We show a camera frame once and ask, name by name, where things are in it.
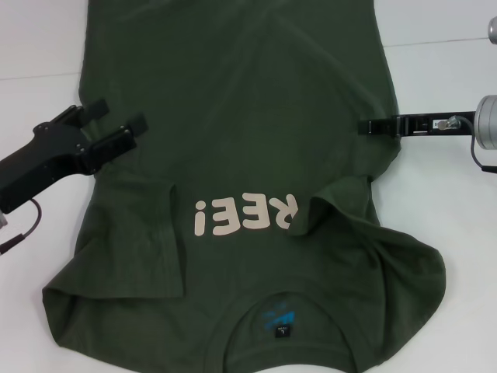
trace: white table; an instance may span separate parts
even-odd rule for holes
[[[497,94],[497,47],[485,39],[488,21],[497,16],[495,0],[375,4],[401,112],[472,111],[483,96]],[[36,124],[78,102],[85,7],[86,0],[0,1],[0,159],[24,146]],[[405,138],[399,157],[374,184],[383,225],[439,249],[448,282],[434,317],[372,372],[497,371],[497,176],[474,165],[469,141]],[[497,165],[497,152],[478,150],[478,157]],[[91,192],[92,178],[83,176],[44,191],[37,198],[40,227],[0,258],[1,372],[124,371],[57,347],[41,303],[42,287],[71,258]],[[0,242],[26,231],[35,217],[29,204],[10,214]]]

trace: wire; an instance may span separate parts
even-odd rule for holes
[[[36,218],[36,221],[34,222],[33,227],[31,227],[31,229],[28,232],[24,233],[23,235],[17,235],[13,239],[10,239],[9,241],[2,243],[0,245],[0,256],[7,253],[14,246],[17,246],[18,244],[20,244],[31,233],[33,233],[36,228],[38,228],[38,225],[40,224],[41,216],[42,216],[41,206],[35,200],[30,200],[30,201],[33,202],[33,204],[36,206],[36,209],[38,210],[38,217]]]
[[[28,238],[29,235],[31,235],[31,233],[33,233],[35,231],[36,228],[38,228],[38,225],[40,224],[40,221],[41,221],[41,217],[42,217],[42,212],[41,212],[41,206],[38,202],[36,202],[36,200],[32,199],[30,200],[31,202],[33,202],[33,204],[36,206],[36,209],[38,210],[38,217],[36,218],[36,221],[34,222],[33,226],[31,227],[31,229],[24,233],[23,236],[25,239]]]
[[[465,117],[460,117],[456,115],[454,118],[456,118],[461,122],[466,123],[466,125],[469,127],[471,131],[471,157],[473,157],[474,163],[476,163],[478,167],[482,168],[483,165],[480,163],[480,161],[478,161],[478,159],[476,158],[476,154],[474,153],[474,141],[476,140],[476,137],[474,136],[474,125],[472,124],[472,122],[469,121],[469,119]]]

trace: olive green t-shirt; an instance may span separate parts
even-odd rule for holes
[[[400,149],[373,0],[90,0],[80,96],[138,148],[96,177],[43,291],[63,347],[145,373],[362,372],[436,311],[439,253],[381,228]]]

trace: white printed letter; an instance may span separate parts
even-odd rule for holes
[[[267,211],[266,196],[264,194],[243,193],[243,199],[248,202],[255,202],[255,206],[243,207],[243,212],[247,215],[257,215],[257,220],[243,221],[243,226],[248,229],[263,229],[271,225],[269,211]]]
[[[283,229],[288,229],[290,227],[290,223],[285,221],[287,216],[290,215],[293,218],[298,211],[297,201],[291,194],[287,195],[287,203],[288,206],[277,198],[271,198],[269,200],[271,206],[280,210],[276,216],[276,223]]]
[[[214,221],[228,220],[228,225],[224,225],[221,227],[214,227],[214,230],[212,231],[214,235],[229,235],[233,232],[238,231],[241,228],[240,221],[238,220],[238,214],[236,212],[234,198],[213,200],[212,206],[224,207],[224,211],[217,212],[212,216],[212,219],[214,219]]]
[[[195,235],[199,236],[205,233],[205,214],[202,210],[206,207],[206,205],[204,201],[199,200],[195,207],[199,211],[195,214]]]

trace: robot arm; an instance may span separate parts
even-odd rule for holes
[[[33,228],[0,244],[0,255],[23,241],[40,222],[41,208],[33,197],[66,176],[92,175],[105,163],[136,148],[135,138],[148,129],[142,116],[97,142],[83,134],[86,124],[108,112],[104,100],[86,109],[71,106],[50,122],[36,126],[28,145],[0,161],[0,229],[7,224],[4,214],[27,201],[31,200],[38,209]]]
[[[488,26],[488,38],[497,44],[497,17]],[[475,141],[483,149],[497,149],[497,96],[484,97],[474,112],[399,115],[388,119],[363,120],[358,133],[405,136],[470,135],[471,155],[482,171],[497,173],[497,166],[483,166],[474,155]]]

